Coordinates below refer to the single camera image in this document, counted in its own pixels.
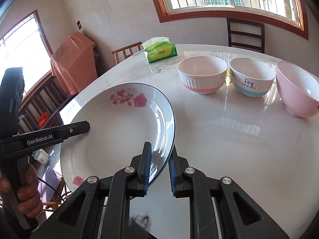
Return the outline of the person's left hand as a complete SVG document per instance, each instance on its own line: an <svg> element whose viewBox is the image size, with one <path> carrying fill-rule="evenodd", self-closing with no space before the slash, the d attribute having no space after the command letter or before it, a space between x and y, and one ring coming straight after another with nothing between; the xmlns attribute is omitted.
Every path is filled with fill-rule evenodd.
<svg viewBox="0 0 319 239"><path fill-rule="evenodd" d="M17 196L20 200L18 205L19 211L29 218L38 217L43 209L43 203L40 199L40 194L37 189L38 179L36 170L32 164L28 165L25 172L26 184L19 188ZM9 194L11 192L10 182L1 176L1 198L5 209L14 217L16 217L9 202Z"/></svg>

